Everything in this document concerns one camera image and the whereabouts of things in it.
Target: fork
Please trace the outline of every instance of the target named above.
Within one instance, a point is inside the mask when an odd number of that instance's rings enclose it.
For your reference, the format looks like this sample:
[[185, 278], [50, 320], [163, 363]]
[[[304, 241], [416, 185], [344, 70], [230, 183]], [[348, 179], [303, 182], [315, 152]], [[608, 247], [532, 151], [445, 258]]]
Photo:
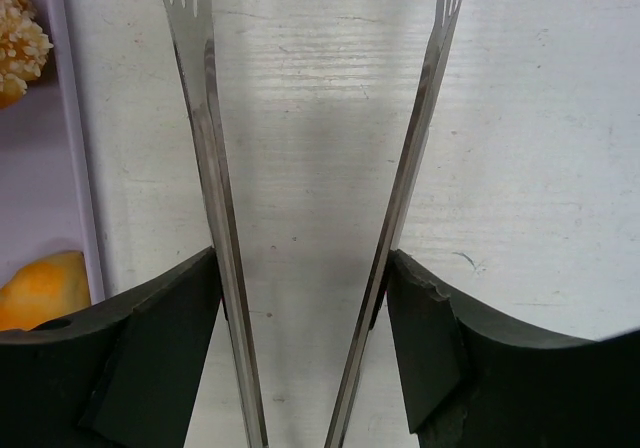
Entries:
[[383, 277], [385, 269], [390, 253], [398, 248], [402, 228], [409, 210], [461, 2], [462, 0], [436, 0], [435, 21], [422, 64], [416, 99], [340, 382], [325, 448], [341, 448], [344, 443], [351, 410], [358, 391], [360, 367], [367, 338], [373, 329], [384, 298]]
[[250, 448], [267, 448], [218, 100], [212, 0], [162, 1], [189, 114], [207, 221], [218, 257], [247, 441]]

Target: pastry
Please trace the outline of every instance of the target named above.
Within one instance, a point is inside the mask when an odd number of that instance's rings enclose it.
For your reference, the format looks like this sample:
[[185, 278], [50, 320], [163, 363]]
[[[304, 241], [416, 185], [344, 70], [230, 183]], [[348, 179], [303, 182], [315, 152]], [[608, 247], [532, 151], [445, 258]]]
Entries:
[[31, 330], [89, 306], [83, 254], [48, 256], [21, 268], [0, 290], [0, 330]]
[[0, 0], [0, 109], [26, 94], [53, 48], [35, 16], [29, 0]]

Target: white wooden surface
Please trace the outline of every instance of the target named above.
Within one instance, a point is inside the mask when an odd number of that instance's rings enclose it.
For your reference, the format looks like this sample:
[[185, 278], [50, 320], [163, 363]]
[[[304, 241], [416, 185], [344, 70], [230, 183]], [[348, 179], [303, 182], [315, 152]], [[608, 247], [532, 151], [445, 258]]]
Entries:
[[[209, 243], [160, 0], [69, 0], [109, 286]], [[322, 446], [434, 0], [215, 0], [271, 445]], [[464, 0], [401, 247], [552, 329], [640, 324], [640, 0]], [[473, 263], [461, 254], [465, 254]], [[216, 326], [188, 448], [245, 446]], [[388, 316], [346, 445], [417, 447]]]

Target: sesame seed pastry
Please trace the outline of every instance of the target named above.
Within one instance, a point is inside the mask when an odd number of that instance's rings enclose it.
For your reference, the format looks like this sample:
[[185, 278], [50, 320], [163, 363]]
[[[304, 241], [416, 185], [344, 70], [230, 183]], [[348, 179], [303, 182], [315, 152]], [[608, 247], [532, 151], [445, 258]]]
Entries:
[[29, 0], [0, 0], [0, 109], [27, 93], [40, 78], [53, 45], [34, 18]]

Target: black plastic holder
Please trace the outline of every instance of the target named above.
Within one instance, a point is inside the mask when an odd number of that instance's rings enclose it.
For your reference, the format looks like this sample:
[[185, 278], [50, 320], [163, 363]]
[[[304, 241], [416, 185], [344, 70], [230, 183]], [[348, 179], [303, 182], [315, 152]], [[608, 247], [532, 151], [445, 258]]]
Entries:
[[587, 341], [530, 325], [408, 255], [387, 300], [421, 448], [640, 447], [640, 330]]
[[207, 249], [86, 310], [0, 332], [0, 447], [182, 447], [221, 293]]

